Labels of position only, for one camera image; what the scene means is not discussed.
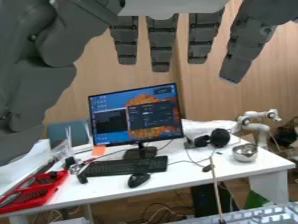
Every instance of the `keyboard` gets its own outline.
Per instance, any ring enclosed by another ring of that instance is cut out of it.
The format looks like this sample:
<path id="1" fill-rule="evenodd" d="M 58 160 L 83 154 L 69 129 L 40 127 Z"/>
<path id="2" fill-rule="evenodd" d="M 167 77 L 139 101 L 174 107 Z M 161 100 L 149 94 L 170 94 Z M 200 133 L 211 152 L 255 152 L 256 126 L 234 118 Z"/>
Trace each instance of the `keyboard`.
<path id="1" fill-rule="evenodd" d="M 167 168 L 167 156 L 157 156 L 150 159 L 94 161 L 79 175 L 85 177 L 113 176 L 138 173 L 165 172 Z"/>

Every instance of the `black mouse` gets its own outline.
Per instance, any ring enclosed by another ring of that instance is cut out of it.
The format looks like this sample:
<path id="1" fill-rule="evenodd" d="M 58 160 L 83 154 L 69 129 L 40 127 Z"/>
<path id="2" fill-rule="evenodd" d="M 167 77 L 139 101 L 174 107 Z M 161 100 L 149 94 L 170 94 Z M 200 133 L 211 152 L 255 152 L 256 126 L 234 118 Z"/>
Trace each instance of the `black mouse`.
<path id="1" fill-rule="evenodd" d="M 150 174 L 142 173 L 142 174 L 133 174 L 129 177 L 127 180 L 127 186 L 129 188 L 138 187 L 142 183 L 145 183 L 150 179 Z"/>

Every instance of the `red tray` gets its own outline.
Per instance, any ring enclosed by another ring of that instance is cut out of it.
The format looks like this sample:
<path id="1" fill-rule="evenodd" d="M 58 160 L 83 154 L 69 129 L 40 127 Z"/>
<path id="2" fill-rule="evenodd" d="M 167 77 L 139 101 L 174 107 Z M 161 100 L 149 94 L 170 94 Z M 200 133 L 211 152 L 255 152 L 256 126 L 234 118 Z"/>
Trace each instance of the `red tray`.
<path id="1" fill-rule="evenodd" d="M 66 179 L 67 171 L 59 171 L 55 175 L 55 178 L 50 177 L 50 173 L 28 177 L 14 189 L 0 198 L 0 214 L 44 205 L 57 191 L 57 186 L 61 185 Z M 9 204 L 1 206 L 1 203 L 12 195 L 17 197 Z"/>
<path id="2" fill-rule="evenodd" d="M 13 191 L 8 195 L 5 195 L 4 198 L 0 199 L 1 204 L 9 196 L 14 194 L 17 195 L 16 199 L 0 208 L 0 214 L 5 214 L 44 205 L 46 201 L 51 198 L 55 191 L 57 187 L 54 184 L 36 186 L 32 188 Z"/>
<path id="3" fill-rule="evenodd" d="M 36 174 L 32 177 L 28 177 L 16 187 L 14 190 L 21 190 L 29 187 L 36 187 L 36 186 L 44 186 L 44 185 L 49 185 L 53 184 L 55 187 L 63 182 L 63 180 L 67 177 L 67 171 L 62 170 L 59 172 L 57 172 L 57 178 L 53 179 L 50 178 L 50 174 L 49 173 L 44 173 L 44 174 Z"/>

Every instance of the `wooden wall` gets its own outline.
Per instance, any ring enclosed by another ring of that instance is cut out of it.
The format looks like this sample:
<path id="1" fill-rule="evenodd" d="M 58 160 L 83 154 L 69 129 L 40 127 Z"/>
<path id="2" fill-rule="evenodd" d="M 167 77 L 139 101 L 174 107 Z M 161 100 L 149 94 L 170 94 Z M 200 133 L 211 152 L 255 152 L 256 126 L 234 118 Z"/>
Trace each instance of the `wooden wall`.
<path id="1" fill-rule="evenodd" d="M 174 82 L 175 65 L 177 63 L 171 63 L 169 73 L 151 72 L 145 17 L 139 21 L 135 66 L 118 64 L 113 39 L 106 31 L 87 43 L 85 52 L 75 62 L 75 79 L 57 104 L 46 111 L 44 123 L 86 119 L 89 95 Z"/>
<path id="2" fill-rule="evenodd" d="M 185 116 L 194 120 L 234 119 L 246 110 L 276 108 L 290 119 L 298 114 L 298 25 L 278 27 L 271 41 L 238 84 L 219 80 L 226 53 L 230 24 L 240 0 L 226 5 L 219 33 L 208 60 L 203 65 L 187 64 L 187 15 L 178 21 L 175 49 L 169 74 L 153 73 L 145 18 L 139 23 L 135 66 L 117 63 L 113 41 L 106 32 L 94 38 L 77 65 L 77 77 L 55 106 L 46 112 L 45 124 L 87 118 L 87 95 L 179 82 Z"/>

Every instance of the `computer monitor screen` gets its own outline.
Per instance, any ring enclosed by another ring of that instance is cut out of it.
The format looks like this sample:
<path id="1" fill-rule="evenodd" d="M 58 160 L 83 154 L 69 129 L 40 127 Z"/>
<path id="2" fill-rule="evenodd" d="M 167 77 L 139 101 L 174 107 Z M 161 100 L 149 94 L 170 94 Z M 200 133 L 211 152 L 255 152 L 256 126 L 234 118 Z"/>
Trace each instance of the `computer monitor screen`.
<path id="1" fill-rule="evenodd" d="M 94 145 L 121 145 L 181 138 L 174 83 L 89 96 Z"/>

